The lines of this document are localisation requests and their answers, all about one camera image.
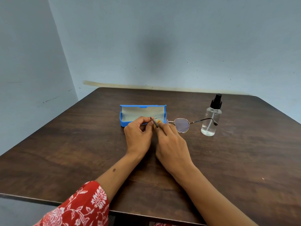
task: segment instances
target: wooden table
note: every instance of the wooden table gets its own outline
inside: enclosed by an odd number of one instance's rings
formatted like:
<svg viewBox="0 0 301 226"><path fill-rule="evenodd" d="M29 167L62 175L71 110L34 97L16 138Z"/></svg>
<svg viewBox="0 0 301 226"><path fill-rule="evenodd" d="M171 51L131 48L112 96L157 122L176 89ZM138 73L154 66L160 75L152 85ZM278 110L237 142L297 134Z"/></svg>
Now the wooden table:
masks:
<svg viewBox="0 0 301 226"><path fill-rule="evenodd" d="M119 105L167 104L170 120L195 121L204 117L214 96L98 88L0 156L0 193L58 205L125 154ZM182 134L194 164L259 225L300 225L301 125L258 97L223 95L222 101L215 136L204 136L201 123ZM112 201L111 212L204 224L156 159L155 145L154 135L149 152Z"/></svg>

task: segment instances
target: eyeglass temple arm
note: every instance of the eyeglass temple arm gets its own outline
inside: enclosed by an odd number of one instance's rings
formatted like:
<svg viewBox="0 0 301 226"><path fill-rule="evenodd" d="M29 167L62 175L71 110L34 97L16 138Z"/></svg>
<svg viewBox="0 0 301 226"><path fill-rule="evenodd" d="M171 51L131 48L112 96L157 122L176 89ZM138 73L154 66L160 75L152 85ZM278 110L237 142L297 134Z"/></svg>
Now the eyeglass temple arm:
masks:
<svg viewBox="0 0 301 226"><path fill-rule="evenodd" d="M208 119L212 119L212 118L201 119L201 120L199 120L199 121L190 122L189 124L193 124L193 123L200 122L200 121L204 121L204 120L208 120ZM214 124L215 126L218 125L218 124L215 122L215 120L212 119L212 121L213 121L213 124Z"/></svg>

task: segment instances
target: white wall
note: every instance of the white wall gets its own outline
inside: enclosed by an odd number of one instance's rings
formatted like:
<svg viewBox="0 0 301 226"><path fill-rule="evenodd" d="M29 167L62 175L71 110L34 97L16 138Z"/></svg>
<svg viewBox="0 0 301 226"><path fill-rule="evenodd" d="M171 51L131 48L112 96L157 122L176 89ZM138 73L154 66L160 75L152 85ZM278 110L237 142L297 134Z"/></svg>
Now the white wall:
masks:
<svg viewBox="0 0 301 226"><path fill-rule="evenodd" d="M49 2L79 99L84 80L243 92L301 123L301 0Z"/></svg>
<svg viewBox="0 0 301 226"><path fill-rule="evenodd" d="M48 0L0 0L0 155L77 101Z"/></svg>

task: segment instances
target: right hand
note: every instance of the right hand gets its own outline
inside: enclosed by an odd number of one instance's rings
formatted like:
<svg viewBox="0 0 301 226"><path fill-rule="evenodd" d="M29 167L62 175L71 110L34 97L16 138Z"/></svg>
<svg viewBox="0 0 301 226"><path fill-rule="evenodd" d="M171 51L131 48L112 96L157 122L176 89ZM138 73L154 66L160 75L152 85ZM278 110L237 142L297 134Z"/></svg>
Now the right hand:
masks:
<svg viewBox="0 0 301 226"><path fill-rule="evenodd" d="M158 135L156 157L173 176L179 177L191 166L194 166L186 141L179 135L175 125L158 122L159 128L155 128Z"/></svg>

